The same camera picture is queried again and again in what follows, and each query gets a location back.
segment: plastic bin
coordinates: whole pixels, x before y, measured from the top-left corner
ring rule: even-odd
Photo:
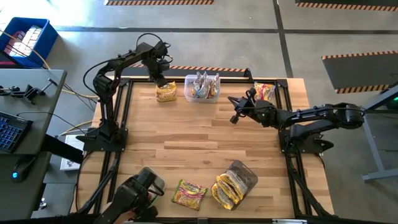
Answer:
[[[214,78],[216,77],[215,75],[209,75],[208,78]],[[190,103],[216,103],[218,100],[218,97],[220,95],[220,93],[218,93],[218,96],[212,98],[212,99],[203,99],[203,98],[192,98],[191,95],[191,88],[189,88],[188,86],[190,86],[196,79],[198,78],[197,75],[187,75],[185,77],[185,86],[184,86],[184,95],[185,95],[185,99],[187,99],[188,102]],[[218,88],[220,89],[221,92],[221,88],[220,88],[220,79],[217,80],[216,85],[218,86]]]
[[[4,31],[10,35],[14,35],[15,32],[19,30],[27,32],[32,26],[38,26],[40,28],[43,28],[33,49],[37,53],[39,53],[40,56],[46,59],[58,37],[57,31],[55,31],[55,29],[50,25],[50,21],[48,19],[14,17],[11,19],[10,23],[8,23]],[[1,50],[4,50],[6,48],[6,43],[8,43],[9,40],[10,37],[8,37],[6,34],[0,35]],[[43,61],[34,52],[31,52],[29,55],[29,58],[31,58],[32,60],[29,60],[24,56],[12,57],[24,67],[40,68],[43,65]]]

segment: clear plastic container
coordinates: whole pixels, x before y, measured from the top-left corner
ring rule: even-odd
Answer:
[[[218,100],[218,97],[220,95],[220,93],[218,93],[218,96],[211,98],[211,99],[203,99],[203,98],[192,98],[191,95],[191,91],[192,89],[190,88],[190,86],[192,86],[192,83],[197,79],[197,75],[187,75],[185,77],[185,86],[184,86],[184,95],[185,95],[185,99],[187,99],[188,102],[190,103],[216,103]],[[214,77],[216,77],[215,75],[209,75],[208,78],[213,79]],[[221,92],[221,88],[220,88],[220,79],[217,80],[216,85],[218,86],[220,92]]]

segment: gray table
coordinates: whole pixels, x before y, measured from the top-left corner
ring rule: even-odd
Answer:
[[[49,86],[45,90],[45,96],[34,98],[35,105],[23,99],[0,96],[0,111],[13,115],[23,111],[53,113],[66,75],[63,70],[0,69],[0,85],[4,88],[18,86],[24,91],[29,84],[41,89],[49,82],[49,78],[58,83],[58,86]],[[77,150],[83,158],[78,149],[46,135],[51,114],[24,113],[20,117],[33,121],[33,124],[13,154],[0,154],[0,220],[30,218],[44,191],[43,179],[51,153],[63,156],[63,152]],[[28,178],[21,183],[15,183],[11,180],[11,172],[21,154],[37,154],[37,158]]]

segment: yellow black hazard stripe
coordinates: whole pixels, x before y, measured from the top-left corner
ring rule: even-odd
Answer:
[[[327,55],[327,56],[322,56],[322,60],[331,59],[331,58],[361,57],[361,56],[387,55],[387,54],[398,54],[398,50],[388,50],[388,51],[383,51],[383,52],[356,53],[356,54],[342,54],[342,55]]]
[[[141,64],[131,65],[133,68],[143,68],[144,66]],[[245,68],[215,68],[215,67],[196,67],[196,66],[178,66],[171,65],[170,69],[177,70],[196,70],[196,71],[217,71],[217,72],[244,72]]]
[[[214,0],[109,0],[107,6],[170,6],[170,5],[209,5]]]
[[[352,9],[352,10],[369,10],[369,11],[390,11],[398,12],[398,6],[368,6],[355,4],[330,4],[330,3],[313,3],[313,2],[299,2],[296,3],[298,7],[315,7],[324,9]]]
[[[338,94],[344,93],[362,93],[367,91],[382,91],[388,88],[390,85],[373,85],[373,86],[357,86],[349,88],[339,88],[336,91]]]

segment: white paper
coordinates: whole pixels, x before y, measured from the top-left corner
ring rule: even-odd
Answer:
[[[65,139],[65,143],[83,151],[83,146],[85,144],[82,141],[77,140],[76,136],[79,136],[79,135],[68,135]],[[68,159],[62,158],[62,160],[61,160],[60,170],[78,170],[79,167],[80,167],[80,164],[72,162]]]

